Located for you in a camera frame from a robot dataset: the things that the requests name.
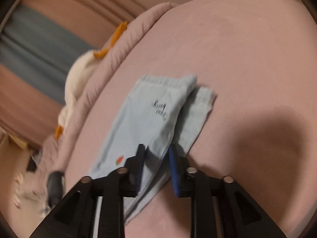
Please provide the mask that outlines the white goose plush toy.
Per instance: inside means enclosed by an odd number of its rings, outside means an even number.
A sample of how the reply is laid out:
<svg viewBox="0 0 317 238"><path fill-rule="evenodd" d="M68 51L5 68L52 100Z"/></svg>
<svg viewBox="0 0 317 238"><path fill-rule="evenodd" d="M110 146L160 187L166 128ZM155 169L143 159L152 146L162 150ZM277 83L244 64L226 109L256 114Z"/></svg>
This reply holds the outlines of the white goose plush toy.
<svg viewBox="0 0 317 238"><path fill-rule="evenodd" d="M54 136L56 140L58 140L66 130L70 118L74 113L75 106L78 103L89 78L95 72L102 59L109 53L111 48L115 46L116 42L127 29L127 25L128 22L124 21L117 27L108 46L100 50L91 49L87 51L78 57L71 66L64 89L65 106L59 113L58 126L55 128Z"/></svg>

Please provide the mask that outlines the light blue denim pants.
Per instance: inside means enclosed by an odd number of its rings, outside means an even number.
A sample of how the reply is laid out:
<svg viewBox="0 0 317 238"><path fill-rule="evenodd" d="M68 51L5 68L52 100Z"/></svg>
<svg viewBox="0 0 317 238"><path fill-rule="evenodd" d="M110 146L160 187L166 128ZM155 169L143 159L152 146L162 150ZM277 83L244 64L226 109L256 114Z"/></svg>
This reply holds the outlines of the light blue denim pants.
<svg viewBox="0 0 317 238"><path fill-rule="evenodd" d="M215 93L199 85L196 75L181 79L145 75L137 80L114 119L90 171L107 176L137 152L149 148L137 198L124 199L124 222L136 217L170 178L168 148L180 146L186 155L212 110Z"/></svg>

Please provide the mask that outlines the blue-grey curtain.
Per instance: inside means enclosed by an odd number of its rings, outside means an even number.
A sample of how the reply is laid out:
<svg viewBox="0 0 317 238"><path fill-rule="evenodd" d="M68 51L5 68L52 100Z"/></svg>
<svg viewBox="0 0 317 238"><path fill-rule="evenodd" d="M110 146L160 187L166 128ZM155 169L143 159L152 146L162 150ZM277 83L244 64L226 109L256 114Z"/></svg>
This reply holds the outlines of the blue-grey curtain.
<svg viewBox="0 0 317 238"><path fill-rule="evenodd" d="M70 67L92 48L25 5L14 9L1 32L1 64L62 105Z"/></svg>

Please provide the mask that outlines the pink bed sheet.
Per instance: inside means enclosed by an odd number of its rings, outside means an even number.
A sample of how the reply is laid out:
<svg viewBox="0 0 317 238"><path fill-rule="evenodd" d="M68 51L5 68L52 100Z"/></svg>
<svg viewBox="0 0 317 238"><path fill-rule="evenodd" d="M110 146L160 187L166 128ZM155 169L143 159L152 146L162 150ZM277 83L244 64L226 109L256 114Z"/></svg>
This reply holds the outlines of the pink bed sheet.
<svg viewBox="0 0 317 238"><path fill-rule="evenodd" d="M191 162L235 178L288 237L301 237L316 210L316 23L294 0L194 0L163 14L89 112L66 188L89 172L141 76L190 74L217 94Z"/></svg>

